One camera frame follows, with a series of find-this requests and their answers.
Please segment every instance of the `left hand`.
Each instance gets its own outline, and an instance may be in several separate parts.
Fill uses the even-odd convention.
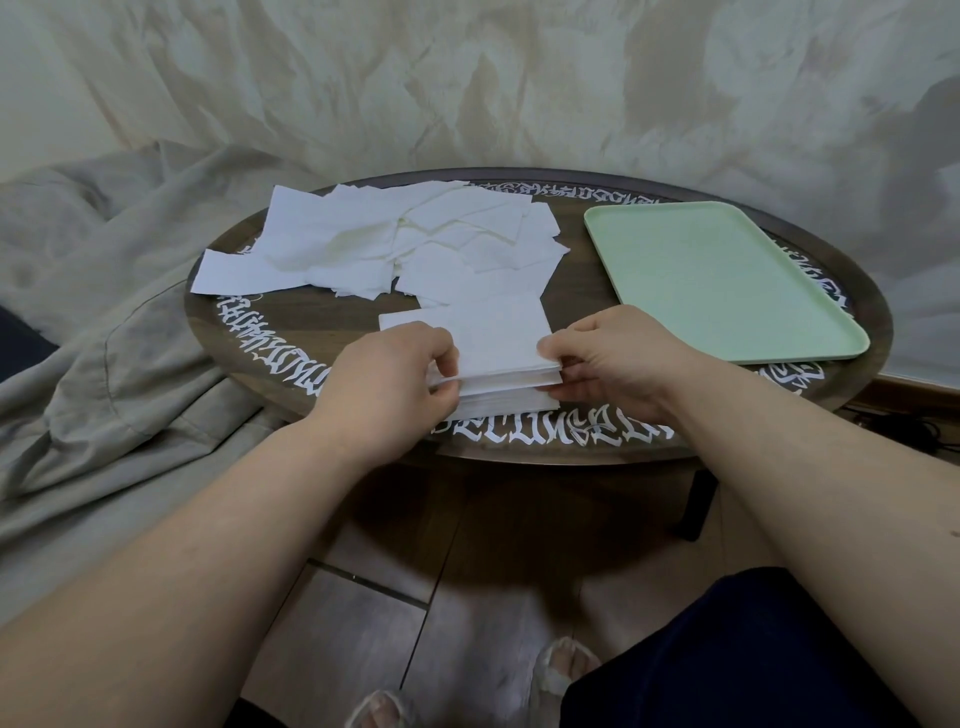
[[[449,331],[423,322],[368,333],[337,357],[301,426],[364,469],[392,462],[457,408],[460,382],[431,393],[426,372],[436,361],[456,376],[458,356]]]

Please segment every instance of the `dark wooden tabletop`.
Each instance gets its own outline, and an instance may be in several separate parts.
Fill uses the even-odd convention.
[[[443,169],[352,183],[387,187],[425,180],[467,180],[533,194],[549,203],[560,224],[558,239],[570,249],[542,296],[554,330],[618,303],[584,227],[587,209],[718,199],[656,182],[553,169]],[[893,338],[886,302],[873,281],[824,240],[772,215],[739,207],[870,334],[871,347],[856,359],[749,367],[801,397],[835,409],[863,389],[886,361]],[[247,250],[265,217],[266,210],[252,215],[210,248],[225,253]],[[417,301],[396,293],[375,301],[335,298],[331,291],[304,286],[248,297],[187,293],[184,306],[190,326],[213,359],[265,403],[295,420],[310,411],[329,365],[346,344],[376,331],[379,314],[416,308]],[[556,412],[442,423],[420,450],[554,465],[650,462],[692,454],[671,428],[632,420],[612,405],[564,406]]]

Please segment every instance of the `stack of napkins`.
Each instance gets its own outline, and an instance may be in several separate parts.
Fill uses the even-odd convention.
[[[206,251],[193,293],[244,296],[302,285],[420,306],[543,293],[568,252],[546,203],[466,182],[340,184],[325,196],[276,187],[252,250]]]
[[[460,405],[450,420],[512,415],[557,409],[560,405],[535,387],[561,381],[560,364],[537,353],[537,342],[550,334],[540,296],[503,296],[481,303],[457,303],[380,316],[380,330],[423,321],[450,331],[460,350]],[[443,382],[440,372],[427,384]]]

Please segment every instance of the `green plastic tray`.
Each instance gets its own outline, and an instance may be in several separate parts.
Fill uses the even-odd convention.
[[[849,359],[867,332],[742,210],[599,206],[584,222],[622,303],[737,364]]]

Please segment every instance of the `forearm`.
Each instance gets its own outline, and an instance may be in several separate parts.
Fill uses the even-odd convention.
[[[10,725],[219,724],[307,549],[362,474],[323,450],[282,429],[0,632]]]
[[[703,368],[668,398],[678,429],[900,698],[955,724],[960,471],[738,367]]]

